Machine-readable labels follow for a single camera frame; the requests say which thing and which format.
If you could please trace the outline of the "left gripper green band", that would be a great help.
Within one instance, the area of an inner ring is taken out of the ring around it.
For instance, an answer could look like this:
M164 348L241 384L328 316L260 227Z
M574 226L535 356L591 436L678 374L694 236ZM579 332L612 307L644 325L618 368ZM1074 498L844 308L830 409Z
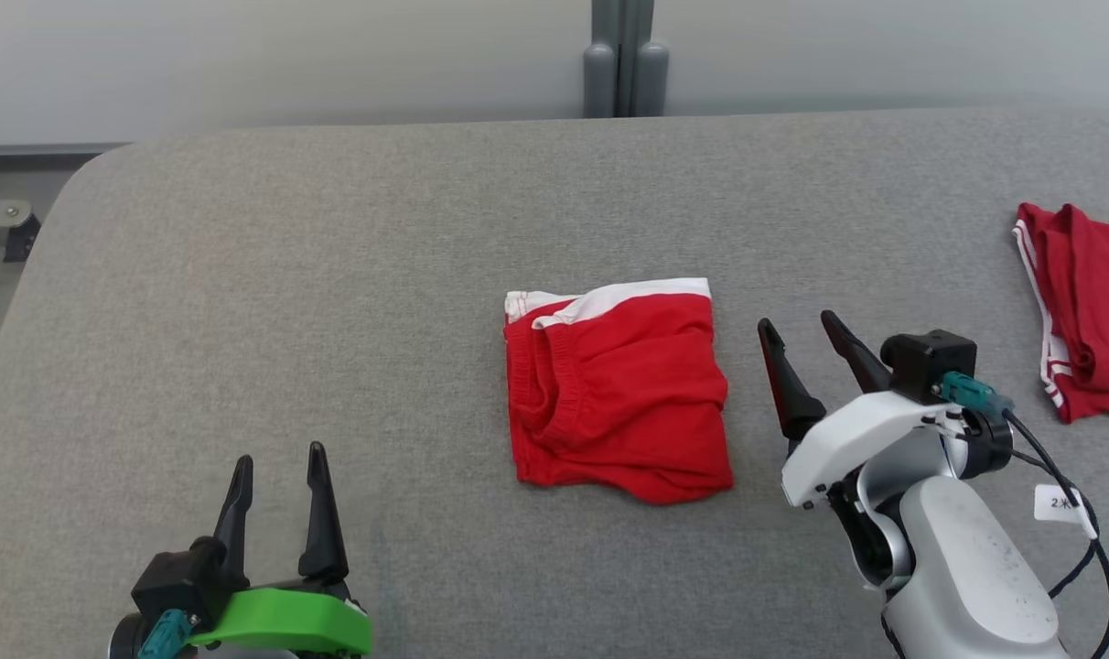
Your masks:
M344 582L350 564L328 455L321 442L309 443L307 487L311 491L307 540L298 572L303 579L316 581L289 581L232 595L224 614L208 631L190 635L190 646L208 650L279 650L299 656L372 653L372 618ZM225 550L221 572L233 587L250 587L244 572L244 549L251 503L253 459L243 455L235 464L214 531Z

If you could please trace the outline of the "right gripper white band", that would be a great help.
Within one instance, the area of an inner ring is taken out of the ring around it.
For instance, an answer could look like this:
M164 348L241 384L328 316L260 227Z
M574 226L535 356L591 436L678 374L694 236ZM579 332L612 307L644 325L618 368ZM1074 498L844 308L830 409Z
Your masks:
M757 324L781 433L788 442L801 442L781 469L786 501L792 506L818 501L832 484L851 474L858 475L859 491L869 504L930 476L962 477L967 445L957 417L960 407L920 405L901 394L881 392L891 386L885 363L833 311L822 311L821 322L863 392L830 416L793 371L776 327L769 318Z

